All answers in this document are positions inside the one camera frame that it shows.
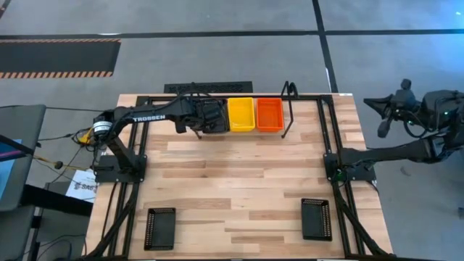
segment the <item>wooden table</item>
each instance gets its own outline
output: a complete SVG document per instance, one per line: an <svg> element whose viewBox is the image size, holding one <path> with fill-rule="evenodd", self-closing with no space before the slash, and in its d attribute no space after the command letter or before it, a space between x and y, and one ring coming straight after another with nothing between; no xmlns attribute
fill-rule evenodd
<svg viewBox="0 0 464 261"><path fill-rule="evenodd" d="M133 106L138 95L142 94L123 94L117 105ZM353 97L334 94L333 100L343 145L364 149ZM286 102L283 106L289 121ZM129 259L343 257L334 196L322 160L318 108L314 101L294 101L293 108L295 122L285 139L253 131L203 135L198 140L191 131L177 134L170 121L150 123L149 164L138 195ZM130 130L125 128L121 140L128 140ZM381 248L392 252L378 194L363 181L352 186L360 222ZM112 187L105 183L98 188L86 237L89 251L100 241ZM333 241L302 239L301 198L329 200ZM173 251L144 251L147 210L152 207L177 208ZM356 252L348 220L347 226ZM123 224L117 254L124 231Z"/></svg>

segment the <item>mesh tray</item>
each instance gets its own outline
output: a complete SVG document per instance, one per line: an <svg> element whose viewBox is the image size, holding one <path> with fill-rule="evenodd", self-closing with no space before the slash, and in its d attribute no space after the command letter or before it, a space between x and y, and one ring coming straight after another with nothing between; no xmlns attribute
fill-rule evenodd
<svg viewBox="0 0 464 261"><path fill-rule="evenodd" d="M328 200L302 199L303 239L332 241Z"/></svg>
<svg viewBox="0 0 464 261"><path fill-rule="evenodd" d="M145 230L145 250L173 250L175 232L175 208L151 208L148 210Z"/></svg>

